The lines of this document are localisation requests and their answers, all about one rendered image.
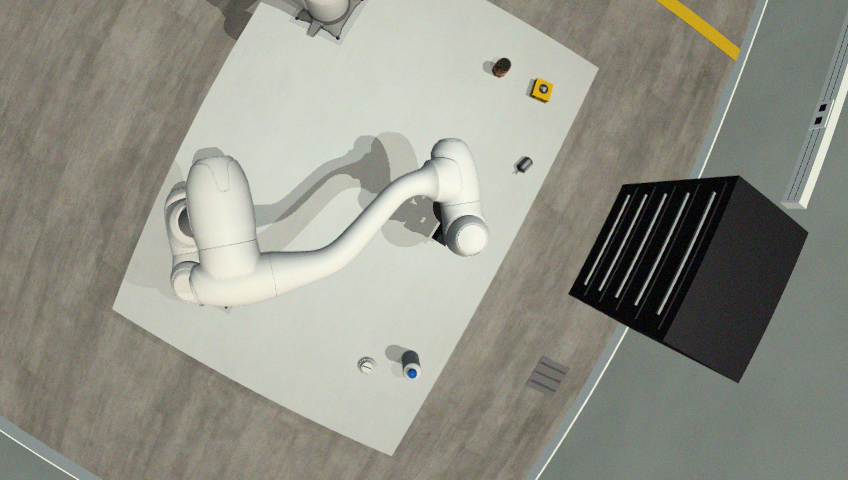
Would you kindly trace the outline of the small spice jar with dark lid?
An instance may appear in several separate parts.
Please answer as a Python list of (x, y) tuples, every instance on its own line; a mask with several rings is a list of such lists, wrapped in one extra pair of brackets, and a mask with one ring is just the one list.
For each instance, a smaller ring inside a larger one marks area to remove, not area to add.
[(493, 72), (494, 76), (500, 78), (500, 77), (503, 77), (510, 70), (510, 67), (511, 67), (510, 60), (507, 59), (507, 58), (501, 58), (494, 65), (492, 72)]

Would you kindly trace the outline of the red kettle with black handle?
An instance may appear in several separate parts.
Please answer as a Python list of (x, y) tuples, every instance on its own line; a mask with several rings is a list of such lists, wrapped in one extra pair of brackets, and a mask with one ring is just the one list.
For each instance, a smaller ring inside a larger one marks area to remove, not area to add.
[(445, 241), (444, 241), (444, 239), (443, 239), (442, 233), (438, 231), (438, 228), (437, 228), (437, 230), (435, 231), (435, 233), (433, 234), (432, 238), (433, 238), (434, 240), (436, 240), (437, 242), (439, 242), (440, 244), (442, 244), (442, 245), (446, 246), (446, 243), (445, 243)]

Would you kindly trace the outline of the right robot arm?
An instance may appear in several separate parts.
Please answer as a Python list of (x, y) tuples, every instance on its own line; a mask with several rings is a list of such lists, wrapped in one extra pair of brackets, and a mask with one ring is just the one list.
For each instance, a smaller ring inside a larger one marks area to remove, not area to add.
[(486, 248), (489, 231), (475, 160), (457, 138), (435, 143), (420, 169), (391, 182), (338, 238), (311, 251), (260, 252), (242, 167), (231, 156), (199, 159), (186, 186), (172, 190), (164, 206), (172, 290), (187, 304), (220, 307), (284, 295), (347, 266), (397, 208), (417, 195), (440, 203), (444, 240), (453, 253), (470, 257)]

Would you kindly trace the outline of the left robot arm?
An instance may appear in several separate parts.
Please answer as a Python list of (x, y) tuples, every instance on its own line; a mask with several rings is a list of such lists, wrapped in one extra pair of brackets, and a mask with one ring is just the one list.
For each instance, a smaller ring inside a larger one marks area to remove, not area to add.
[(313, 34), (313, 37), (320, 31), (320, 29), (331, 33), (334, 37), (339, 37), (348, 18), (356, 6), (361, 3), (361, 0), (292, 1), (303, 7), (303, 9), (298, 13), (298, 19), (312, 24), (309, 29), (309, 34)]

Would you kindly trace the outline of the white plastic bottle with blue cap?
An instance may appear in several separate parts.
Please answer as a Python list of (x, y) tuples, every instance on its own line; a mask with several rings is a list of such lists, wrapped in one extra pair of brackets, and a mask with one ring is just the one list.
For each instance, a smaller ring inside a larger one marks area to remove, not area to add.
[[(409, 350), (403, 353), (402, 368), (403, 375), (409, 380), (415, 380), (421, 375), (419, 356), (415, 351)], [(410, 379), (408, 376), (412, 379)]]

